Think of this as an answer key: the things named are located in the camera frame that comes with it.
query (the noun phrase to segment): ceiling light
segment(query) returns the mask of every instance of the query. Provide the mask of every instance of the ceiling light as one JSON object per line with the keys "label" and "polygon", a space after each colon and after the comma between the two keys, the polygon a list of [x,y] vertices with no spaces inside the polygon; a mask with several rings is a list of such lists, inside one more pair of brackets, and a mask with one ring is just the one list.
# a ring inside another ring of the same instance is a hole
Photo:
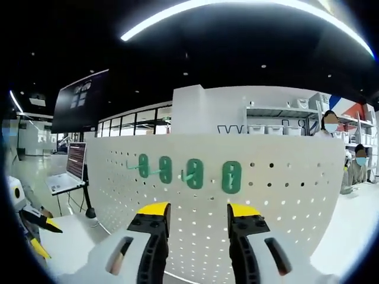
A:
{"label": "ceiling light", "polygon": [[18,111],[21,113],[21,115],[24,113],[23,109],[20,107],[20,105],[18,104],[18,101],[16,100],[16,97],[13,95],[12,91],[9,91],[9,94],[11,95],[11,98],[14,102],[14,104],[16,105],[16,107],[18,108]]}
{"label": "ceiling light", "polygon": [[132,28],[131,30],[123,34],[121,36],[121,39],[123,41],[127,41],[131,39],[132,37],[134,37],[136,34],[150,27],[151,25],[156,24],[157,22],[160,22],[175,14],[179,14],[180,12],[184,12],[190,9],[194,9],[194,8],[198,8],[198,7],[206,6],[210,4],[222,4],[222,3],[276,4],[276,5],[292,7],[292,8],[307,12],[309,14],[312,14],[316,17],[319,17],[331,23],[332,25],[334,25],[335,27],[343,31],[345,34],[349,35],[357,43],[359,43],[364,49],[366,49],[366,51],[369,52],[369,54],[373,58],[375,58],[374,53],[372,52],[368,44],[357,33],[355,33],[351,28],[349,28],[346,24],[337,20],[335,17],[328,14],[327,12],[322,11],[321,9],[317,9],[314,6],[311,6],[307,3],[300,2],[299,0],[282,0],[282,1],[278,1],[278,0],[189,0],[183,3],[180,3],[178,5],[172,6],[161,12],[158,12],[157,14],[144,20],[143,22],[141,22],[140,24],[136,25],[134,28]]}

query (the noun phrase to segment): monitor screen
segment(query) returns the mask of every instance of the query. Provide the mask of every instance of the monitor screen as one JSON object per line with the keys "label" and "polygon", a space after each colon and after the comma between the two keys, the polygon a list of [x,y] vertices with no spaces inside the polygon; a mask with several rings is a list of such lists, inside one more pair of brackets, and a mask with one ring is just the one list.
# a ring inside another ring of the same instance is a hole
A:
{"label": "monitor screen", "polygon": [[107,77],[108,71],[105,70],[60,90],[55,104],[52,133],[97,130]]}
{"label": "monitor screen", "polygon": [[67,172],[83,180],[86,143],[70,143]]}

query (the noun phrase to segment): window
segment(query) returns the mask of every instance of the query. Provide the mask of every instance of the window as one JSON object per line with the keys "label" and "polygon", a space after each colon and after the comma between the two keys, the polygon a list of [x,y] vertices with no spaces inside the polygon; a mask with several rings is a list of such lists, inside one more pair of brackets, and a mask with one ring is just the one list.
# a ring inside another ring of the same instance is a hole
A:
{"label": "window", "polygon": [[128,114],[122,118],[121,136],[131,136],[134,132],[134,116],[135,114]]}
{"label": "window", "polygon": [[102,135],[101,137],[108,137],[109,136],[109,129],[111,127],[111,121],[104,121],[104,125],[102,126]]}
{"label": "window", "polygon": [[159,108],[156,117],[155,134],[170,134],[171,133],[171,113],[172,107]]}
{"label": "window", "polygon": [[97,135],[96,135],[96,137],[101,137],[101,131],[102,131],[102,122],[99,123],[99,125],[97,126]]}
{"label": "window", "polygon": [[136,135],[154,134],[155,109],[137,113]]}
{"label": "window", "polygon": [[111,120],[111,136],[120,136],[121,118]]}

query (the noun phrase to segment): laptop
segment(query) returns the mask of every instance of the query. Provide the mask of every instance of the laptop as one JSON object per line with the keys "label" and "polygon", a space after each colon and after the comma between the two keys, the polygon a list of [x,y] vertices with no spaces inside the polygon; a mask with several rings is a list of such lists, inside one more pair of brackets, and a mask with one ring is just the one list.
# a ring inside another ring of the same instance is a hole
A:
{"label": "laptop", "polygon": [[46,185],[49,187],[52,195],[83,187],[85,184],[83,181],[85,152],[86,143],[70,143],[66,172],[60,175],[49,176],[46,179]]}

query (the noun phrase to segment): wall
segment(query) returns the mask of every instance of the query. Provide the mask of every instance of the wall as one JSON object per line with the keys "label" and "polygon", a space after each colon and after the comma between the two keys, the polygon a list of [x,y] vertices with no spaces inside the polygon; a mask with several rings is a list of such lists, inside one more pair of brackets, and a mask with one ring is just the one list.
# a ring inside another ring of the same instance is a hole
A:
{"label": "wall", "polygon": [[[243,125],[244,107],[254,101],[255,107],[286,107],[297,98],[309,99],[317,91],[277,86],[235,86],[203,89],[200,85],[174,90],[172,100],[172,133],[218,133],[218,125]],[[328,95],[330,108],[337,115],[356,117],[363,107],[347,99]],[[248,124],[281,124],[281,120],[250,119]],[[298,120],[290,121],[298,126]],[[238,133],[237,128],[231,133]]]}
{"label": "wall", "polygon": [[50,122],[21,120],[21,123],[26,124],[26,129],[20,127],[18,148],[25,149],[26,155],[39,156],[56,150],[57,134],[45,130],[45,126],[51,128]]}

